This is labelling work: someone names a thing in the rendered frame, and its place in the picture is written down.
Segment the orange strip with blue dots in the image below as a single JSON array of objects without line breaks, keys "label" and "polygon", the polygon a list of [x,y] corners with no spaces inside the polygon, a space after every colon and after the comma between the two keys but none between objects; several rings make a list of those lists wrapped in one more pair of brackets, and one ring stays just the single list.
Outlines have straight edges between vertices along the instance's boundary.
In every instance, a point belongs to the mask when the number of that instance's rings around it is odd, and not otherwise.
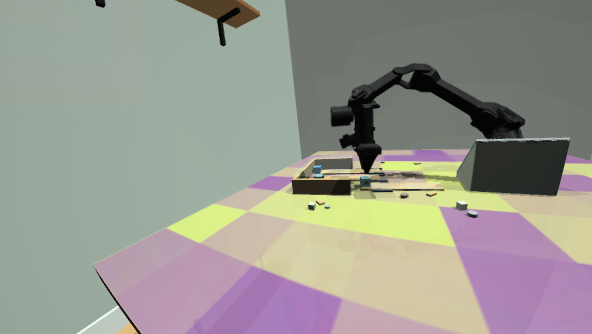
[{"label": "orange strip with blue dots", "polygon": [[371,183],[371,187],[361,187],[361,191],[371,191],[374,189],[393,189],[399,191],[445,191],[445,188],[441,187],[441,185],[438,183]]}]

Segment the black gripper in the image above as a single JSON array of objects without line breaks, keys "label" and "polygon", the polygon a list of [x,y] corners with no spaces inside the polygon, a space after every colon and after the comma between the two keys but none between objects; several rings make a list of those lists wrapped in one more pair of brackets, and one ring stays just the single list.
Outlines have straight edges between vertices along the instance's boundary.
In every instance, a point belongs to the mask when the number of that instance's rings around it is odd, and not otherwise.
[{"label": "black gripper", "polygon": [[373,131],[375,127],[373,127],[373,123],[371,124],[364,124],[364,125],[355,125],[354,132],[359,132],[359,136],[361,139],[361,144],[356,145],[352,144],[352,148],[359,157],[360,164],[362,170],[364,170],[365,174],[369,174],[372,164],[377,157],[377,155],[382,154],[382,148],[375,144],[373,140]]}]

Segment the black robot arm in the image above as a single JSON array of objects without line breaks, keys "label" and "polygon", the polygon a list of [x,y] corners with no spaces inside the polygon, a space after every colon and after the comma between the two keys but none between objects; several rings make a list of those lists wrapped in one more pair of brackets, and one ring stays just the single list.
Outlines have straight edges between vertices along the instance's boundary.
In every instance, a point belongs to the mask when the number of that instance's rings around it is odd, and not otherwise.
[{"label": "black robot arm", "polygon": [[[414,71],[409,82],[401,80],[403,74]],[[355,125],[373,123],[374,109],[380,108],[375,102],[384,91],[393,85],[404,89],[431,92],[471,117],[471,126],[478,128],[486,139],[524,139],[521,129],[525,119],[514,111],[495,102],[481,102],[451,84],[443,81],[438,71],[427,64],[417,63],[395,67],[391,72],[372,84],[363,84],[351,92],[348,106],[332,106],[332,126],[349,126],[355,115]],[[373,100],[373,101],[372,101]]]}]

